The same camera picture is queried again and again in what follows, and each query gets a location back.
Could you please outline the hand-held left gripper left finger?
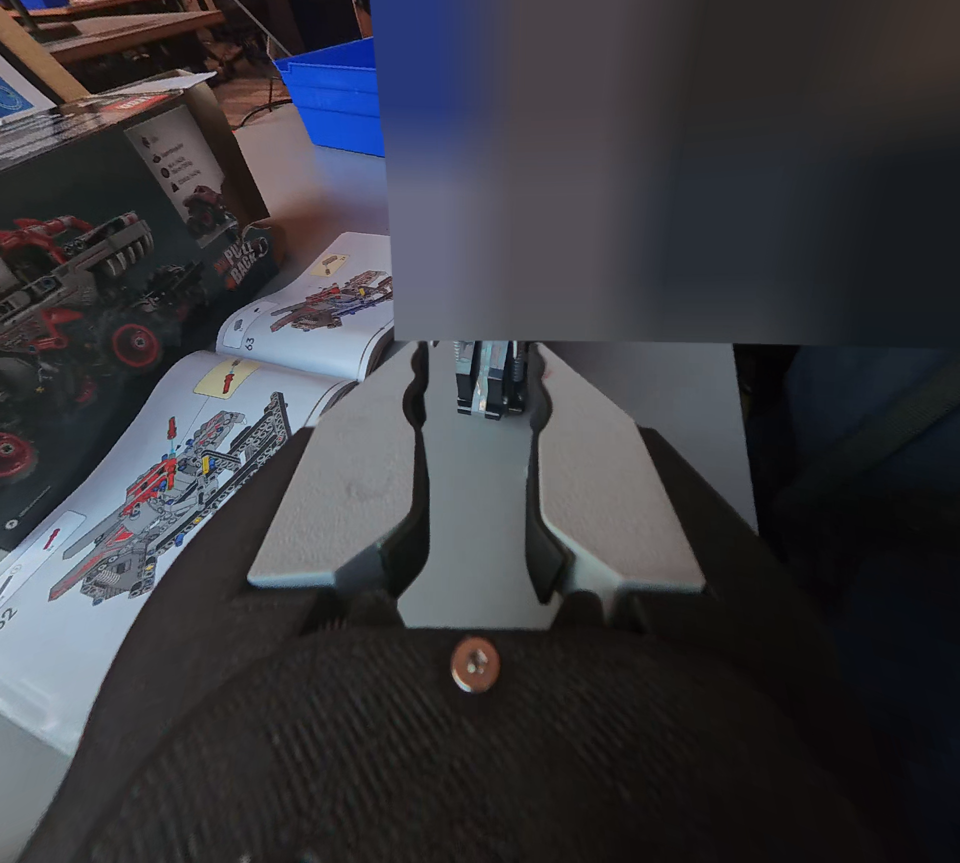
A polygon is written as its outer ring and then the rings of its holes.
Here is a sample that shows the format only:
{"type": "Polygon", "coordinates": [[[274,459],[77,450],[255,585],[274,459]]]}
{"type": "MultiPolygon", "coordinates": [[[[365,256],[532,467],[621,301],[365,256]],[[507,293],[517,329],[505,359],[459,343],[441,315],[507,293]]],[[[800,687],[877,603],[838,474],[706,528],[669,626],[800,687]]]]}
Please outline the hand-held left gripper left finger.
{"type": "Polygon", "coordinates": [[[429,346],[408,343],[318,419],[247,581],[398,598],[429,554],[429,346]]]}

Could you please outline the open lego instruction booklet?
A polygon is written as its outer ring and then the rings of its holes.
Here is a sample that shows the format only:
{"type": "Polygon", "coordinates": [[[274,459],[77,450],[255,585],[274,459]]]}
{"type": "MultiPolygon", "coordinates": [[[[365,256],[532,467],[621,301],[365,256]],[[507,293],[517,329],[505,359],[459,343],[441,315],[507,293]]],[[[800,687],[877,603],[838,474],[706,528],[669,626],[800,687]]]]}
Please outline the open lego instruction booklet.
{"type": "Polygon", "coordinates": [[[91,474],[2,559],[1,713],[76,751],[141,605],[200,529],[393,340],[387,235],[345,232],[179,360],[91,474]]]}

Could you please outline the black lego truck box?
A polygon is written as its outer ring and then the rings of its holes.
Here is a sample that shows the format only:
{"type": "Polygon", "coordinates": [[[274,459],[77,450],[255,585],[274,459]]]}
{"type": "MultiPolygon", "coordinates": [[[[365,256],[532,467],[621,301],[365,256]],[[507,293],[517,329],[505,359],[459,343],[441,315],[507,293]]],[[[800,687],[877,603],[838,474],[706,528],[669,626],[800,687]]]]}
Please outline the black lego truck box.
{"type": "Polygon", "coordinates": [[[2,121],[2,552],[279,273],[285,242],[205,77],[2,121]]]}

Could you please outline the dark wooden table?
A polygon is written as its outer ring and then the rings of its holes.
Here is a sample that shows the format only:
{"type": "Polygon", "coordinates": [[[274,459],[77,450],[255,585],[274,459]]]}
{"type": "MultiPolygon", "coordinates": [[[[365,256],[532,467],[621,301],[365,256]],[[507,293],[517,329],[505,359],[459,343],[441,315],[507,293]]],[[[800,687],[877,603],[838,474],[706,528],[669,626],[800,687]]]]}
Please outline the dark wooden table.
{"type": "Polygon", "coordinates": [[[374,35],[369,0],[262,0],[267,28],[290,56],[374,35]]]}

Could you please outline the printed instruction poster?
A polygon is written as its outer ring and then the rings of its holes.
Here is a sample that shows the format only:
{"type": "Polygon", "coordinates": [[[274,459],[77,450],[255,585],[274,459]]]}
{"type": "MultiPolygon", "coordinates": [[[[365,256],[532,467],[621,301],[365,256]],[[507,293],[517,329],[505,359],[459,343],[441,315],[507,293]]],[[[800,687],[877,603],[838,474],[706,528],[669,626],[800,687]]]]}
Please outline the printed instruction poster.
{"type": "Polygon", "coordinates": [[[1,125],[39,113],[47,113],[56,107],[42,89],[34,86],[6,58],[1,57],[1,125]]]}

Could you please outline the grey black lego part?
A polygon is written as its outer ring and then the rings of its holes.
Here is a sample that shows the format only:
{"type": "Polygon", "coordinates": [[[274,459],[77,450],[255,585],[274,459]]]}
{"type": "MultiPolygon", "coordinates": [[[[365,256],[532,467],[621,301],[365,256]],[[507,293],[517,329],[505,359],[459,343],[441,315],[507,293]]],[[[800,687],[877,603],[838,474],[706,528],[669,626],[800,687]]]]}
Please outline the grey black lego part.
{"type": "Polygon", "coordinates": [[[526,410],[526,341],[454,341],[457,412],[499,421],[526,410]]]}

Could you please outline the blue plastic bin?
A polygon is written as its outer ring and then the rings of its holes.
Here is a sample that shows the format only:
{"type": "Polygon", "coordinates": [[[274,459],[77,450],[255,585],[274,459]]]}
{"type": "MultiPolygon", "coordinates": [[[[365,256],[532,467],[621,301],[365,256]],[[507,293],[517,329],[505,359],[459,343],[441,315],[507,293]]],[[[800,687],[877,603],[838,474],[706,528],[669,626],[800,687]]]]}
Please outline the blue plastic bin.
{"type": "Polygon", "coordinates": [[[275,67],[315,146],[385,156],[372,37],[286,56],[275,67]]]}

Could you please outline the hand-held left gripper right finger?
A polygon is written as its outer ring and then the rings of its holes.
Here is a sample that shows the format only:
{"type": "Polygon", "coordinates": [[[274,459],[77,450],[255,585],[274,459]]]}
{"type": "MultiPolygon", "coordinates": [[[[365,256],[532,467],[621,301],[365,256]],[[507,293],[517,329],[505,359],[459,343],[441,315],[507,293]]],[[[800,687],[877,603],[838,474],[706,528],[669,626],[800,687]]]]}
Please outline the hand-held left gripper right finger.
{"type": "Polygon", "coordinates": [[[706,577],[636,422],[552,349],[529,348],[525,564],[537,602],[698,597],[706,577]]]}

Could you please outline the wooden poster board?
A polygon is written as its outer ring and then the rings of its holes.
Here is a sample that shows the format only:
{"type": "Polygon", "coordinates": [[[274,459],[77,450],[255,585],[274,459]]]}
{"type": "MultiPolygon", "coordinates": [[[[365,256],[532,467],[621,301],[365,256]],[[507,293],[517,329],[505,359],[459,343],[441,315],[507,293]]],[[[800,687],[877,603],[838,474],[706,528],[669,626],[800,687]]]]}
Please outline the wooden poster board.
{"type": "Polygon", "coordinates": [[[90,91],[4,7],[1,8],[1,56],[31,87],[55,105],[90,96],[90,91]]]}

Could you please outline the wooden work table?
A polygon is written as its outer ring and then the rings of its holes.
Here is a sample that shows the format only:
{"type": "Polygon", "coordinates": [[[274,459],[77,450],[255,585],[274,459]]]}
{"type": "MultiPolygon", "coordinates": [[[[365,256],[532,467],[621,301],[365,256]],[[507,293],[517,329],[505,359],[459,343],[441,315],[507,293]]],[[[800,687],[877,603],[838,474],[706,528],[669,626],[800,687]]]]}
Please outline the wooden work table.
{"type": "Polygon", "coordinates": [[[226,22],[220,9],[147,13],[98,13],[110,0],[66,5],[33,12],[31,18],[46,48],[62,65],[74,65],[121,54],[181,37],[196,37],[226,22]]]}

